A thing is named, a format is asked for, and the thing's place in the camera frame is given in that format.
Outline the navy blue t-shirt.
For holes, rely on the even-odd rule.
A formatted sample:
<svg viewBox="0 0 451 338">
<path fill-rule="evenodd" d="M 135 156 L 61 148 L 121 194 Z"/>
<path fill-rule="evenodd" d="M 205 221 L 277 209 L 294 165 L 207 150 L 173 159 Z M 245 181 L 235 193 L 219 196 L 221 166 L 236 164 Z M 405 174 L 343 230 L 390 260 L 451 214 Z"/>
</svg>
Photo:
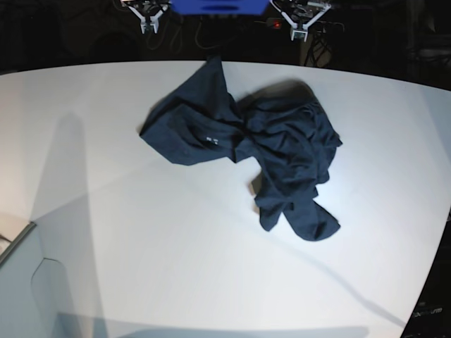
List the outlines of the navy blue t-shirt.
<svg viewBox="0 0 451 338">
<path fill-rule="evenodd" d="M 234 100 L 219 57 L 210 58 L 149 113 L 140 138 L 166 160 L 195 165 L 254 158 L 261 172 L 255 204 L 272 230 L 284 216 L 301 239 L 316 242 L 340 229 L 316 203 L 317 186 L 342 144 L 321 104 L 301 82 L 284 82 Z"/>
</svg>

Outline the blue plastic bin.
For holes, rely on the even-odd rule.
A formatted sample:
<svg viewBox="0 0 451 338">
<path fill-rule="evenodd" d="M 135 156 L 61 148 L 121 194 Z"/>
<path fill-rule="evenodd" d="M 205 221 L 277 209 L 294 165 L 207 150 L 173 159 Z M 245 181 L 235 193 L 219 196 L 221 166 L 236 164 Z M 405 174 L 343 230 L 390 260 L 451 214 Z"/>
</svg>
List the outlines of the blue plastic bin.
<svg viewBox="0 0 451 338">
<path fill-rule="evenodd" d="M 171 4 L 182 15 L 261 15 L 269 0 L 172 0 Z"/>
</svg>

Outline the black power strip red light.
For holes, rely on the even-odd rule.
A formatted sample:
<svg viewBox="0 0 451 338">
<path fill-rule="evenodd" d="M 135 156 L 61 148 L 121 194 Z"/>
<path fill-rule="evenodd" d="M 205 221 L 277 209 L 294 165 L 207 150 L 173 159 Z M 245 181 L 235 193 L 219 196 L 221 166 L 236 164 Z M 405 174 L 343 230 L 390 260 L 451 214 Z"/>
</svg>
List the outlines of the black power strip red light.
<svg viewBox="0 0 451 338">
<path fill-rule="evenodd" d="M 268 18 L 266 20 L 266 26 L 273 30 L 280 30 L 283 28 L 284 20 L 282 18 Z"/>
</svg>

